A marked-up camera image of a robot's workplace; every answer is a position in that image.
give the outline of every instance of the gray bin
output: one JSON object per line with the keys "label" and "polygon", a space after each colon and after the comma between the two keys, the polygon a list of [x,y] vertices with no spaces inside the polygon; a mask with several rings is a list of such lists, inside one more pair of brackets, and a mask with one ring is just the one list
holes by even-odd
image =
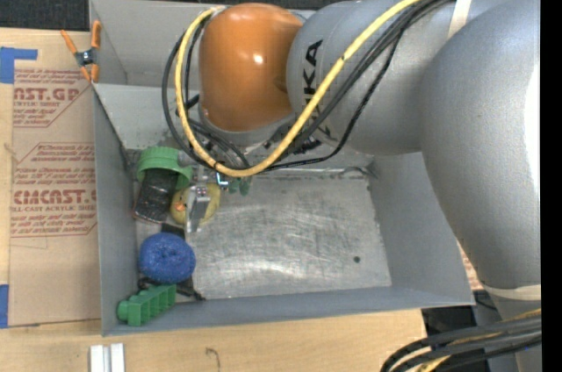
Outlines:
{"label": "gray bin", "polygon": [[162,71],[187,25],[209,7],[90,0],[90,20],[103,27],[94,94],[103,334],[472,304],[422,155],[343,151],[326,164],[258,176],[250,195],[224,199],[189,239],[205,301],[178,303],[141,327],[118,321],[119,301],[138,290],[138,245],[155,229],[132,218],[134,163],[144,148],[173,146]]}

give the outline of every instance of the blue tape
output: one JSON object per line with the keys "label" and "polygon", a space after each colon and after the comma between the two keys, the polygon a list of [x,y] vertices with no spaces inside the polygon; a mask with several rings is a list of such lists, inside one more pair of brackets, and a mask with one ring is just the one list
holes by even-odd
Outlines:
{"label": "blue tape", "polygon": [[8,285],[0,284],[0,328],[8,328]]}
{"label": "blue tape", "polygon": [[37,60],[37,49],[0,47],[0,83],[14,83],[16,60]]}

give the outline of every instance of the orange clip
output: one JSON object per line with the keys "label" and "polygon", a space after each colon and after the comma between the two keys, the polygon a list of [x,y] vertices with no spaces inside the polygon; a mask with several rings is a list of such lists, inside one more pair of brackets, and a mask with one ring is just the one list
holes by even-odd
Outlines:
{"label": "orange clip", "polygon": [[[74,41],[72,41],[66,31],[61,30],[61,35],[64,38],[68,50],[75,56],[80,71],[88,82],[97,82],[99,77],[99,66],[96,64],[96,59],[97,50],[101,47],[101,30],[101,23],[97,20],[94,21],[91,27],[90,49],[83,52],[79,52],[78,49],[76,49]],[[86,68],[87,65],[91,65],[90,72],[88,72]]]}

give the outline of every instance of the bin floor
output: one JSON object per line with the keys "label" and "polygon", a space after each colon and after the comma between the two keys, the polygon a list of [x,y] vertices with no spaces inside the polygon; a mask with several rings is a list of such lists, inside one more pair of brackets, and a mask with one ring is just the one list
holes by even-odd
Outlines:
{"label": "bin floor", "polygon": [[207,299],[390,286],[368,180],[258,175],[188,242],[195,288]]}

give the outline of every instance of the blue sponge ball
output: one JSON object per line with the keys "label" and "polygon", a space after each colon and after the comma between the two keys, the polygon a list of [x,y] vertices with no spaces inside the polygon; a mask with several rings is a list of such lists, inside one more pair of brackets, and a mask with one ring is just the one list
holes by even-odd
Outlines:
{"label": "blue sponge ball", "polygon": [[173,233],[157,233],[140,245],[139,271],[158,283],[183,282],[194,269],[193,249]]}

